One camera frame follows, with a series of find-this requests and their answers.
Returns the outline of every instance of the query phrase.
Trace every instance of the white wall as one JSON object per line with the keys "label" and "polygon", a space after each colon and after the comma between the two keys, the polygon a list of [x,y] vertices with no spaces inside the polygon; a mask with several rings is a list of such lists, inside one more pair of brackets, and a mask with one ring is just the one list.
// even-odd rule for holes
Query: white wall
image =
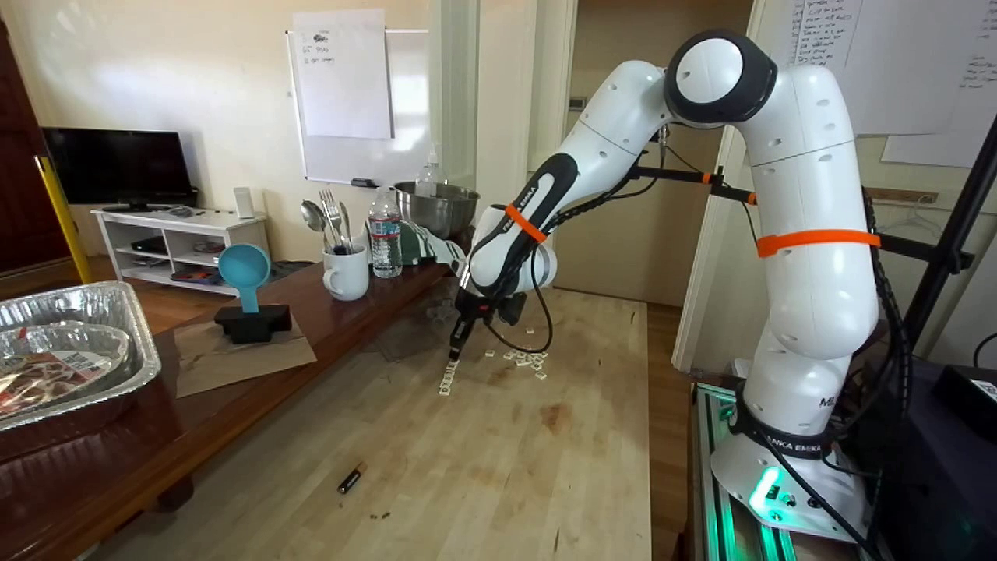
{"label": "white wall", "polygon": [[[754,0],[748,36],[779,64],[788,61],[786,45],[775,45],[773,25],[775,15],[788,11],[788,0]],[[935,243],[947,211],[955,209],[966,169],[933,169],[933,164],[885,164],[883,161],[885,138],[859,142],[859,171],[866,188],[905,188],[905,191],[935,191],[940,194],[933,207],[898,207],[879,202],[879,229],[898,236],[913,236]],[[746,151],[736,130],[725,130],[719,146],[719,164],[730,171],[730,183],[750,188],[750,176],[746,169]],[[994,207],[997,198],[988,199],[984,216],[977,216],[966,249],[983,249],[994,236]],[[909,305],[923,261],[889,255],[885,269],[895,284],[902,308]],[[951,314],[957,297],[963,292],[968,276],[951,278],[940,292],[935,314],[916,346],[927,355],[938,338],[938,327]],[[693,265],[685,297],[685,314],[677,339],[672,366],[682,372],[732,372],[736,360],[748,360],[754,351],[758,335],[768,319],[768,284],[765,269],[754,258],[754,243],[741,209],[723,199],[709,199],[708,218],[701,229],[697,255]]]}
{"label": "white wall", "polygon": [[508,202],[527,180],[537,14],[534,0],[479,3],[476,191],[483,207]]}
{"label": "white wall", "polygon": [[[385,11],[394,28],[427,28],[433,0],[0,0],[41,124],[173,127],[206,209],[254,188],[277,258],[317,258],[304,231],[283,28],[294,14]],[[369,194],[338,191],[351,216]]]}

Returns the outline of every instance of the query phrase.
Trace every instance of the bottle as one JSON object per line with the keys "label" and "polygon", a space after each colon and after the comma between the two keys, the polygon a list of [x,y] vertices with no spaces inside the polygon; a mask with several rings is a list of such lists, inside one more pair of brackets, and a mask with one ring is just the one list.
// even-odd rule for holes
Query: bottle
{"label": "bottle", "polygon": [[436,198],[436,183],[440,183],[440,158],[436,151],[427,154],[424,171],[419,176],[413,194],[419,198]]}
{"label": "bottle", "polygon": [[390,191],[378,194],[374,211],[369,216],[369,249],[374,278],[402,276],[402,216]]}

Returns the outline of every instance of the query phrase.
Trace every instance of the doorway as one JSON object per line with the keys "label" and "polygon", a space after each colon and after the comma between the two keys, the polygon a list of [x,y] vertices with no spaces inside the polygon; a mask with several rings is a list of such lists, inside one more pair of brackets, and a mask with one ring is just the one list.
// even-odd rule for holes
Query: doorway
{"label": "doorway", "polygon": [[[748,28],[750,0],[580,0],[570,97],[589,99],[622,61],[666,66],[701,28]],[[719,130],[672,124],[641,164],[715,169]],[[562,229],[558,286],[682,305],[708,191],[657,180],[646,198],[612,202]]]}

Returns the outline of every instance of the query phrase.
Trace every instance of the wooden table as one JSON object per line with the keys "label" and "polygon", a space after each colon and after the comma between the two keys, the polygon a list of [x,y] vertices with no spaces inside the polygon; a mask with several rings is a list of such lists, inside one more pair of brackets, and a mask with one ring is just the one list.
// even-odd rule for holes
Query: wooden table
{"label": "wooden table", "polygon": [[[547,351],[479,327],[450,396],[450,299],[413,308],[199,472],[184,508],[133,521],[94,561],[650,558],[646,305],[545,303]],[[547,325],[531,299],[497,332],[538,346]]]}
{"label": "wooden table", "polygon": [[261,303],[289,305],[317,363],[191,399],[173,396],[165,369],[99,434],[0,465],[0,558],[75,558],[140,512],[184,503],[194,472],[424,303],[445,278],[445,269],[412,269],[374,280],[372,292],[348,305],[324,292],[317,265],[268,284]]}

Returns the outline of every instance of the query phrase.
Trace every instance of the floor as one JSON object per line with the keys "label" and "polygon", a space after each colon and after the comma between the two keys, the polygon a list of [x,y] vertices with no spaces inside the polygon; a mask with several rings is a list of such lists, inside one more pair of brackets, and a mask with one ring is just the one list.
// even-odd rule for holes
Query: floor
{"label": "floor", "polygon": [[[110,278],[107,258],[94,261],[97,278]],[[0,299],[19,290],[73,284],[59,269],[31,276],[0,276]],[[217,305],[221,297],[133,284],[150,332],[167,332]],[[688,505],[688,381],[670,369],[678,308],[647,305],[647,424],[650,424],[650,558],[672,558]]]}

